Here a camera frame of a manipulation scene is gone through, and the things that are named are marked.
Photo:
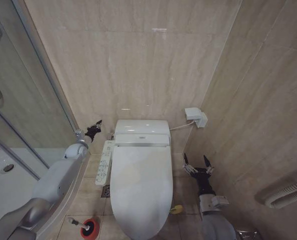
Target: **white hose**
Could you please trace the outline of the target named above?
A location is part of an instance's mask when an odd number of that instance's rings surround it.
[[[270,195],[265,200],[265,205],[270,208],[281,209],[297,201],[297,182]]]
[[[172,131],[172,130],[175,130],[175,129],[181,129],[181,128],[184,128],[186,126],[189,126],[189,125],[191,125],[193,123],[195,123],[195,120],[191,121],[189,124],[185,124],[185,125],[182,125],[182,126],[173,127],[173,128],[170,128],[169,130]]]

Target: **tiled wall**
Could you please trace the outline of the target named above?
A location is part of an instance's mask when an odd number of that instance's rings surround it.
[[[186,153],[215,166],[211,183],[228,196],[234,223],[264,239],[297,239],[297,202],[270,209],[271,189],[297,180],[297,0],[244,0],[201,105]]]
[[[198,107],[241,0],[25,0],[80,126],[118,119],[186,123]],[[172,132],[182,153],[191,128]]]

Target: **white toilet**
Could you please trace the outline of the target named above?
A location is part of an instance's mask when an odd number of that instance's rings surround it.
[[[172,203],[171,135],[167,121],[118,120],[112,155],[113,214],[133,240],[154,237]]]

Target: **toilet lid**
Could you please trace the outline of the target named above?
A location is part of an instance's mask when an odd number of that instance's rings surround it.
[[[168,218],[173,196],[170,146],[115,146],[110,198],[121,229],[133,240],[155,236]]]

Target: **yellow object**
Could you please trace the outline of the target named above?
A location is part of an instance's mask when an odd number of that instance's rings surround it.
[[[169,213],[170,214],[179,214],[183,212],[184,207],[182,205],[176,205],[173,208],[170,209]]]

